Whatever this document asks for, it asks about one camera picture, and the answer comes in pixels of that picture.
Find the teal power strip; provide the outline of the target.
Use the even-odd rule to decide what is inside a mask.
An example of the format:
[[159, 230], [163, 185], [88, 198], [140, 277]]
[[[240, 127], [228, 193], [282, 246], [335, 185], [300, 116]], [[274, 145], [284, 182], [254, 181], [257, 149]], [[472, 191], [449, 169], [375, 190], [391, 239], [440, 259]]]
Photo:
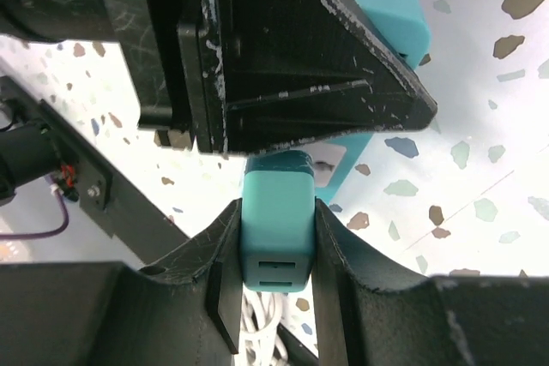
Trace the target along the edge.
[[[429, 51], [431, 31], [419, 0], [355, 0], [411, 69]], [[372, 138], [346, 135], [310, 147], [315, 161], [316, 197], [329, 204]]]

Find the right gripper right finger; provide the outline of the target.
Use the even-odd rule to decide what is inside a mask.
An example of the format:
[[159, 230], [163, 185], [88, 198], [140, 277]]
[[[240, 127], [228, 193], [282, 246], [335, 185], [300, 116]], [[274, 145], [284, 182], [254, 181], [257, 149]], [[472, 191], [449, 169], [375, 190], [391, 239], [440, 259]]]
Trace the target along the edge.
[[322, 365], [545, 365], [548, 281], [416, 273], [318, 201], [312, 270]]

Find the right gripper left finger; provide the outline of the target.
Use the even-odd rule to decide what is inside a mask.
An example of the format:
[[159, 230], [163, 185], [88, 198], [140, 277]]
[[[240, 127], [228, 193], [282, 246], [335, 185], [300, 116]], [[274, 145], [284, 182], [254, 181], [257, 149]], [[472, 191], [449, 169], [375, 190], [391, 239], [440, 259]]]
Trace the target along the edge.
[[151, 267], [4, 264], [4, 365], [229, 365], [238, 349], [240, 201]]

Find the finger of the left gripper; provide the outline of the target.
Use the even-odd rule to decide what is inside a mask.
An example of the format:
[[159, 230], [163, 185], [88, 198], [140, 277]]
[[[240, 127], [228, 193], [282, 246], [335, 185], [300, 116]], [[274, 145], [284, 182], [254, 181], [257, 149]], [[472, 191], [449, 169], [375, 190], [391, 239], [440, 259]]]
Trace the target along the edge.
[[425, 129], [437, 103], [356, 0], [201, 0], [201, 151]]

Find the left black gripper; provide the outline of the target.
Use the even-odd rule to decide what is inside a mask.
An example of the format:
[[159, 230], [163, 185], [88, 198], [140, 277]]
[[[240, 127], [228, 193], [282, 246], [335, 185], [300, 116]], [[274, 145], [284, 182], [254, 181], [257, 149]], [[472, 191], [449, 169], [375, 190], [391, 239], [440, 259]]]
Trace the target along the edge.
[[27, 42], [116, 42], [144, 129], [206, 145], [205, 110], [190, 72], [199, 65], [199, 0], [1, 0], [1, 32]]

